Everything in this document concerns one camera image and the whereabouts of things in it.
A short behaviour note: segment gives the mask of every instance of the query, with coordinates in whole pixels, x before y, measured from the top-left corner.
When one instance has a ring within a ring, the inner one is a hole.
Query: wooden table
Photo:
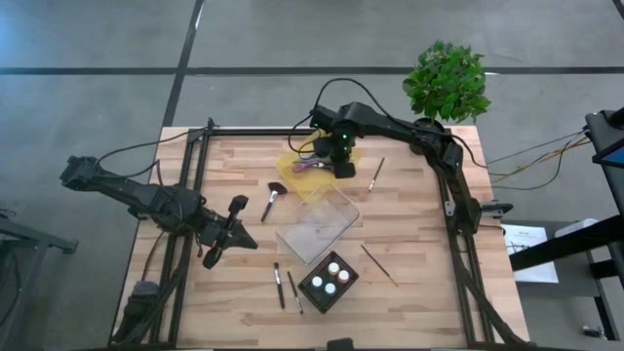
[[[477,161],[484,157],[475,127],[451,127],[463,137]],[[161,138],[185,128],[166,128]],[[302,137],[294,137],[298,144]],[[178,181],[184,137],[166,142],[156,157],[162,161],[165,183]],[[352,337],[356,348],[414,348],[464,346],[455,279],[450,260],[440,193],[434,172],[424,157],[413,155],[406,144],[383,137],[358,139],[362,159],[354,178],[339,188],[350,197],[360,217],[331,249],[357,272],[360,280],[328,312],[320,314],[299,294],[305,314],[299,315],[287,271],[295,283],[313,267],[305,267],[278,245],[276,226],[289,218],[300,198],[279,197],[265,223],[260,216],[269,196],[267,182],[280,180],[277,159],[289,152],[282,136],[212,136],[202,194],[207,207],[227,215],[235,195],[250,198],[239,218],[258,242],[256,251],[227,250],[220,263],[207,270],[193,249],[178,347],[203,348],[309,348],[325,346],[331,339]],[[372,175],[386,157],[372,193]],[[192,184],[194,172],[191,171]],[[468,157],[464,173],[472,195],[492,199],[487,170]],[[498,221],[483,219],[497,225]],[[140,279],[147,254],[160,230],[149,222],[139,226],[120,311],[133,285]],[[153,257],[148,280],[158,282],[166,240]],[[364,244],[398,282],[395,287],[365,255]],[[520,337],[528,340],[527,326],[505,242],[499,229],[483,228],[476,245],[486,294],[503,319]],[[280,262],[286,310],[280,308],[273,262]],[[472,301],[475,328],[478,308]],[[163,331],[169,329],[165,314]]]

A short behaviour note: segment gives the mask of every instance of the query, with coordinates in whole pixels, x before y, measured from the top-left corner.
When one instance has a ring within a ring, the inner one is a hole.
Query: black paint palette
[[[349,281],[346,283],[340,283],[338,281],[338,275],[332,275],[328,271],[330,263],[335,262],[340,266],[340,270],[349,272]],[[323,279],[323,285],[319,288],[312,286],[312,278],[321,277]],[[319,312],[325,314],[330,308],[344,295],[344,293],[351,288],[353,283],[358,280],[360,276],[356,271],[347,264],[336,252],[331,252],[325,257],[317,266],[299,283],[298,287],[301,292],[312,302]],[[332,283],[335,285],[335,293],[325,293],[325,284]]]

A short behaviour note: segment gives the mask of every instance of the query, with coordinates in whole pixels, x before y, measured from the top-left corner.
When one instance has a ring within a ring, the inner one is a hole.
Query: makeup brush
[[[284,195],[289,191],[286,189],[286,186],[282,185],[282,183],[277,181],[271,181],[268,183],[269,190],[271,190],[271,197],[269,198],[268,204],[266,204],[266,208],[264,208],[264,214],[262,214],[261,222],[264,222],[266,216],[269,214],[271,207],[273,206],[273,202],[278,195]]]

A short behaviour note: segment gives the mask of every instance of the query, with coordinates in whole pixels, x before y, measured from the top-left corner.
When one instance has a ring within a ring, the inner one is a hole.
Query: white paper
[[[503,224],[507,254],[520,252],[548,240],[546,230],[540,227]],[[516,282],[559,283],[555,263],[548,262],[514,272]]]

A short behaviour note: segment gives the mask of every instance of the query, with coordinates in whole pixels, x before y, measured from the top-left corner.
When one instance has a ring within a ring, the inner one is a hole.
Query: paint pot
[[[328,295],[333,295],[335,293],[335,285],[332,283],[327,283],[325,285],[325,293]]]
[[[312,287],[319,289],[323,285],[323,279],[321,277],[312,278]]]
[[[332,262],[328,266],[328,272],[330,272],[330,274],[332,275],[338,274],[339,271],[340,271],[340,266],[336,262]]]
[[[349,272],[345,271],[345,270],[341,270],[338,273],[338,282],[345,284],[349,281]]]

